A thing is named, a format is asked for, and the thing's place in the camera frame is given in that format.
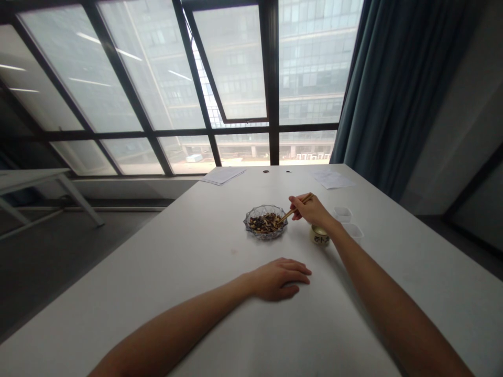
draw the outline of clear glass bowl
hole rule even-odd
[[[250,212],[246,214],[246,217],[243,220],[243,222],[245,223],[246,230],[251,232],[251,234],[253,234],[255,237],[263,241],[272,240],[273,238],[280,236],[284,232],[288,224],[288,219],[285,219],[283,221],[283,226],[280,229],[276,230],[275,232],[256,233],[253,229],[250,228],[250,217],[263,216],[267,213],[275,213],[279,217],[283,217],[285,215],[285,211],[283,210],[283,208],[279,208],[271,204],[264,204],[261,205],[260,207],[253,208]]]

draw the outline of chopsticks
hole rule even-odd
[[[302,200],[301,202],[303,204],[306,204],[308,200],[310,200],[312,197],[314,196],[313,193],[309,193],[307,194]],[[278,224],[282,223],[283,221],[285,221],[285,219],[288,218],[288,216],[290,216],[292,213],[294,213],[295,211],[297,210],[297,208],[294,208],[294,209],[291,209],[286,215],[284,215],[279,221],[278,221]]]

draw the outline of forearm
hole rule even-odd
[[[377,328],[410,375],[472,375],[426,314],[339,222],[327,218],[323,227]]]
[[[90,376],[164,376],[222,318],[251,296],[247,275],[196,296],[125,338]]]

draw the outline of gray floor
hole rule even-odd
[[[0,241],[0,343],[158,214],[100,212],[96,228],[85,213],[64,212]],[[0,229],[13,224],[0,212]]]
[[[471,242],[469,239],[463,237],[449,225],[442,222],[440,216],[418,216],[418,219],[484,267],[495,277],[503,281],[503,261],[494,257],[488,251]]]

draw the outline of sheet of paper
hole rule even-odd
[[[226,167],[216,171],[212,171],[201,178],[201,181],[213,183],[217,186],[222,186],[225,182],[237,177],[245,172],[245,168]]]
[[[330,170],[313,172],[312,175],[314,179],[320,182],[327,190],[356,185],[342,174]]]

